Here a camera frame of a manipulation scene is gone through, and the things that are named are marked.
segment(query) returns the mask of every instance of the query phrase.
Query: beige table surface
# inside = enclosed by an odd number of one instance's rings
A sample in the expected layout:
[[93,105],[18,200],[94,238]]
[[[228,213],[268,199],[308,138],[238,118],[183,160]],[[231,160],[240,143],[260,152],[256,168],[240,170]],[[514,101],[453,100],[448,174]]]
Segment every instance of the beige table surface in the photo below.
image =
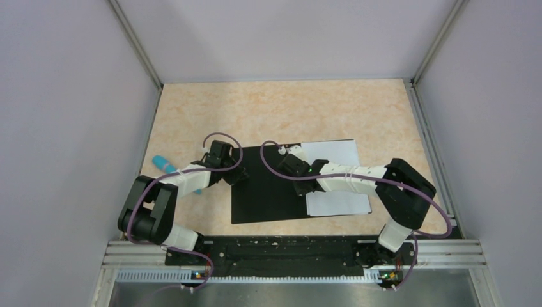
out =
[[[432,181],[399,79],[166,84],[142,174],[162,174],[151,161],[157,154],[177,168],[200,159],[203,138],[215,131],[242,146],[352,138],[363,166],[400,157]],[[232,225],[230,186],[222,181],[179,199],[175,221],[204,235],[378,234],[389,215],[379,199],[369,200],[373,213],[367,215]],[[434,208],[421,229],[445,231]]]

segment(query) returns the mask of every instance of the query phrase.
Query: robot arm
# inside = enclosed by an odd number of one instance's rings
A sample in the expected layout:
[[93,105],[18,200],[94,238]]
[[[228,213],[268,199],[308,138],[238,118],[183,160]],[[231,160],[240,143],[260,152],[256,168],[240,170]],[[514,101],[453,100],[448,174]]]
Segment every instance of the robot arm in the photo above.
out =
[[299,196],[315,191],[350,191],[379,197],[391,217],[380,232],[378,243],[393,253],[397,252],[413,230],[422,226],[430,204],[420,196],[397,186],[353,178],[352,175],[401,182],[422,191],[430,198],[435,197],[435,187],[402,159],[394,158],[386,166],[361,167],[340,165],[328,160],[315,160],[309,164],[303,149],[298,145],[282,148],[279,152],[285,154],[279,169],[293,177],[346,174],[343,177],[295,181],[294,188]]
[[[144,202],[154,202],[152,209],[140,207],[132,225],[132,236],[137,240],[145,240],[157,245],[172,246],[192,251],[203,236],[193,230],[173,223],[177,198],[182,198],[191,192],[210,187],[224,179],[233,185],[248,178],[245,168],[236,167],[230,171],[211,172],[206,169],[228,168],[235,164],[230,156],[231,144],[213,141],[209,152],[202,161],[194,161],[186,168],[179,169],[178,176],[169,177],[155,184],[146,195]],[[182,173],[188,169],[201,169]],[[119,230],[126,232],[128,221],[145,188],[153,178],[139,176],[136,178],[130,194],[124,204],[118,219]]]

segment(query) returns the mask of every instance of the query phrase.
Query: cable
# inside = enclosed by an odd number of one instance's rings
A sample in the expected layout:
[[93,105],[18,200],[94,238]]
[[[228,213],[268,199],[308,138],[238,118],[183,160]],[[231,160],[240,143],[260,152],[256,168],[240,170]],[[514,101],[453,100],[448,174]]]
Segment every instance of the cable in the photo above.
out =
[[[195,171],[230,171],[234,168],[236,168],[237,166],[239,166],[239,164],[241,163],[241,161],[243,160],[243,148],[241,147],[241,144],[233,137],[233,136],[230,136],[229,134],[226,134],[226,133],[223,133],[223,132],[213,132],[209,135],[207,135],[204,140],[203,140],[203,147],[205,147],[205,143],[207,142],[207,139],[210,138],[211,136],[216,136],[216,135],[219,135],[219,136],[226,136],[227,138],[230,138],[234,143],[235,145],[237,145],[237,148],[239,148],[239,160],[232,166],[228,167],[228,168],[194,168],[194,169],[187,169],[187,170],[184,170],[184,171],[181,171],[183,174],[187,174],[187,173],[193,173]],[[135,240],[133,237],[132,237],[132,225],[134,224],[134,219],[136,218],[136,214],[137,214],[137,211],[139,210],[139,208],[141,207],[141,205],[143,204],[143,200],[145,199],[145,196],[147,196],[147,194],[149,193],[149,191],[151,190],[151,188],[157,183],[159,182],[160,180],[163,180],[165,178],[169,178],[169,177],[173,177],[173,176],[178,176],[178,175],[181,175],[180,172],[176,172],[176,173],[170,173],[170,174],[165,174],[165,175],[162,175],[162,176],[159,176],[158,178],[156,178],[155,180],[151,181],[151,183],[147,186],[147,188],[145,188],[145,190],[143,190],[143,193],[141,193],[141,196],[139,197],[139,199],[137,200],[137,203],[135,204],[135,207],[132,211],[132,215],[130,216],[130,219],[128,220],[128,227],[126,229],[126,237],[128,238],[128,240],[134,244],[152,244],[150,242],[140,242],[138,240]],[[185,254],[189,254],[189,255],[196,255],[196,256],[199,256],[201,258],[204,258],[205,260],[207,260],[207,262],[209,263],[210,265],[210,270],[209,270],[209,274],[207,274],[207,276],[205,277],[205,279],[203,280],[202,284],[198,285],[196,288],[193,289],[193,291],[195,290],[199,290],[200,288],[202,288],[206,283],[207,281],[209,280],[209,278],[211,277],[211,275],[213,274],[213,270],[215,268],[215,264],[213,263],[213,261],[211,260],[211,258],[207,257],[206,255],[202,254],[202,253],[198,253],[197,251],[186,251],[186,250],[183,250],[183,249],[178,249],[178,248],[172,248],[172,247],[169,247],[169,246],[166,246],[168,248],[171,248],[172,250],[174,251],[177,251],[179,253],[185,253]],[[165,290],[166,288],[171,288],[172,286],[169,285],[169,286],[166,286],[166,287],[163,287],[163,288],[160,288],[158,289],[157,291],[153,292],[150,296],[154,295],[155,293],[157,292],[160,292],[162,290]]]
[[358,175],[358,174],[336,173],[336,174],[314,175],[314,176],[306,176],[306,177],[291,177],[291,176],[288,176],[288,175],[284,175],[284,174],[281,174],[278,171],[274,170],[267,163],[267,161],[265,160],[265,156],[263,155],[263,148],[264,148],[264,146],[266,144],[269,144],[269,143],[275,145],[278,148],[282,147],[281,145],[279,145],[275,141],[271,141],[271,140],[265,141],[265,142],[263,142],[261,144],[261,146],[259,148],[259,156],[261,158],[261,161],[265,165],[265,167],[267,169],[269,169],[269,171],[271,173],[273,173],[274,175],[276,175],[278,177],[281,177],[283,179],[288,179],[288,180],[294,180],[294,181],[304,181],[304,180],[314,180],[314,179],[320,179],[320,178],[344,177],[344,176],[348,175],[349,177],[352,177],[352,178],[370,180],[370,181],[375,181],[375,182],[382,182],[384,184],[390,184],[390,185],[395,185],[397,187],[402,187],[403,189],[409,190],[410,192],[413,192],[414,194],[420,196],[425,201],[427,201],[428,203],[433,205],[433,207],[438,211],[438,213],[440,213],[440,215],[444,218],[444,221],[446,222],[446,232],[445,233],[433,234],[433,233],[426,233],[426,232],[421,232],[419,230],[416,230],[417,233],[419,233],[421,235],[424,235],[426,237],[429,237],[431,239],[444,239],[444,238],[448,237],[450,235],[450,233],[452,233],[452,222],[450,221],[450,218],[448,217],[446,212],[444,212],[444,210],[442,208],[440,208],[440,206],[437,203],[435,203],[435,201],[432,200],[429,196],[425,195],[425,193],[423,193],[422,191],[420,191],[420,190],[418,190],[418,189],[416,189],[414,187],[411,187],[411,186],[406,185],[406,184],[404,184],[402,182],[398,182],[398,181],[394,181],[394,180],[371,177],[371,176],[365,176],[365,175]]
[[412,263],[410,264],[410,267],[408,268],[405,277],[403,277],[403,280],[401,280],[399,285],[393,286],[393,289],[395,291],[399,290],[399,288],[401,288],[405,284],[407,279],[410,277],[410,273],[412,273],[412,270],[414,269],[414,264],[416,263],[416,260],[418,259],[418,238],[414,233],[412,234],[412,238],[414,239],[414,256],[412,257]]

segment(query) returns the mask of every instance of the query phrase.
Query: white paper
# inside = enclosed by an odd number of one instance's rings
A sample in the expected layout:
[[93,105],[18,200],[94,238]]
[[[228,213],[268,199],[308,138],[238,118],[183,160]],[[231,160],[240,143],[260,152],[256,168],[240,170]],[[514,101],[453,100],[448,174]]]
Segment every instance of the white paper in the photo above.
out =
[[[325,159],[342,165],[360,166],[355,140],[302,143],[309,164]],[[306,195],[310,216],[340,216],[371,213],[369,197],[345,191],[314,192]]]

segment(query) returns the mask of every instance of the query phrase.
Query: gray wall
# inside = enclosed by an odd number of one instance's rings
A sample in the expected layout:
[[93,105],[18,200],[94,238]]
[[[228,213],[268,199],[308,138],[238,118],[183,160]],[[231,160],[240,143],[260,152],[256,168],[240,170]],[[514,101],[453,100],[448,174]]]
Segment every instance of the gray wall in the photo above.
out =
[[165,83],[411,77],[454,0],[121,0]]
[[105,1],[0,6],[0,305],[87,306],[157,91]]
[[542,1],[470,1],[423,79],[463,229],[505,306],[540,306]]

